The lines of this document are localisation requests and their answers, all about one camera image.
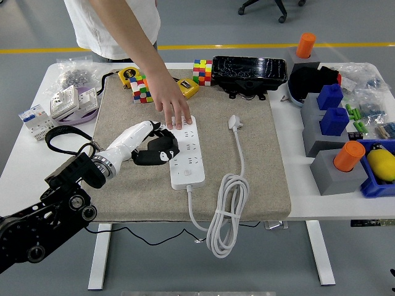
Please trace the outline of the person's right hand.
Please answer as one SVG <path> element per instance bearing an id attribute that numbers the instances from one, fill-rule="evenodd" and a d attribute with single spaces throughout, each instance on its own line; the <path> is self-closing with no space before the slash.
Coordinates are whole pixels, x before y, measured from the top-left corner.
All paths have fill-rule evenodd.
<path id="1" fill-rule="evenodd" d="M 145 74 L 156 110 L 164 113 L 167 128 L 172 130 L 175 120 L 175 128 L 181 130 L 182 117 L 188 124 L 192 124 L 187 100 L 166 67 L 154 68 L 153 71 L 146 70 Z"/>

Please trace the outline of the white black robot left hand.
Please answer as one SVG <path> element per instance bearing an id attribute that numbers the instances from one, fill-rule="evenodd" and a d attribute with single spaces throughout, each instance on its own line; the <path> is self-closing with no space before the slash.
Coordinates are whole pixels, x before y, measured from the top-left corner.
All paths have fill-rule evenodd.
<path id="1" fill-rule="evenodd" d="M 139 166 L 163 165 L 180 153 L 176 137 L 163 124 L 143 121 L 126 129 L 110 146 L 94 157 L 106 179 L 120 172 L 130 159 Z"/>

